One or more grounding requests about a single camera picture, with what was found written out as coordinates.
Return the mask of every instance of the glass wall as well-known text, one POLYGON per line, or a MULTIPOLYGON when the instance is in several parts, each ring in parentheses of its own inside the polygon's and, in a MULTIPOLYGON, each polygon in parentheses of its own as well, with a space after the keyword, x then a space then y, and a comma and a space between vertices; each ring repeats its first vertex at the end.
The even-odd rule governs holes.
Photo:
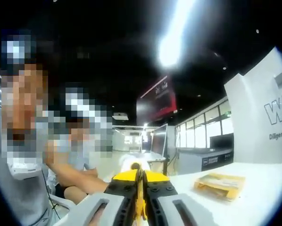
POLYGON ((210 138, 233 133, 228 100, 176 127, 176 147, 210 147, 210 138))

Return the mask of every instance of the white table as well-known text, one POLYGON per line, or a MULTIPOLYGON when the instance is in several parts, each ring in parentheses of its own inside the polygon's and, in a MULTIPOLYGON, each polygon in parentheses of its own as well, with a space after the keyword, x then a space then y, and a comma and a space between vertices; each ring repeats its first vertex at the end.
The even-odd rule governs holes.
POLYGON ((231 163, 204 172, 172 176, 170 180, 178 193, 186 193, 206 207, 220 226, 266 224, 282 201, 282 164, 231 163), (210 172, 245 177, 239 197, 227 202, 194 192, 194 181, 210 172))

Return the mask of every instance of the ceiling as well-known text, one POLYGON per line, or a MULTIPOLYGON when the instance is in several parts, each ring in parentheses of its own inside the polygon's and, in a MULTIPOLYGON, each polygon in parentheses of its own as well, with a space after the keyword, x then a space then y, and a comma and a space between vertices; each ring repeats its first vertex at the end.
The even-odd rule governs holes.
POLYGON ((253 22, 247 1, 196 0, 183 34, 181 61, 175 69, 163 70, 158 44, 176 2, 24 1, 0 25, 28 27, 53 39, 64 67, 55 81, 82 82, 109 111, 128 114, 129 121, 115 124, 135 125, 137 97, 159 77, 170 75, 181 110, 156 124, 176 124, 223 98, 224 83, 236 73, 245 74, 273 47, 253 22))

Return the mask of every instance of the table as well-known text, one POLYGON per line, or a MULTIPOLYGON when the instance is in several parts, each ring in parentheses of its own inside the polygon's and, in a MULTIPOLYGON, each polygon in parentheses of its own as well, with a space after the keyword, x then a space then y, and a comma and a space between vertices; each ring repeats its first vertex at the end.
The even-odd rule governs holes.
POLYGON ((202 204, 220 226, 258 226, 266 224, 282 201, 282 164, 231 163, 199 173, 169 177, 178 193, 186 193, 202 204), (210 172, 245 177, 239 197, 221 201, 192 190, 196 179, 210 172))

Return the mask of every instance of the black ceiling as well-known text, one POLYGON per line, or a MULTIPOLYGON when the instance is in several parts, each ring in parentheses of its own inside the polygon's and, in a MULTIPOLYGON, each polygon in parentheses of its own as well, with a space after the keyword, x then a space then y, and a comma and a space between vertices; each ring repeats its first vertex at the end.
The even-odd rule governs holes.
POLYGON ((0 25, 29 27, 53 38, 66 68, 58 81, 83 82, 109 109, 127 113, 130 120, 118 124, 136 124, 137 96, 160 76, 171 75, 182 110, 167 120, 176 123, 224 97, 224 83, 246 73, 273 47, 257 33, 248 1, 196 0, 184 31, 182 60, 176 70, 163 71, 158 42, 176 2, 25 1, 21 11, 9 15, 12 20, 0 25))

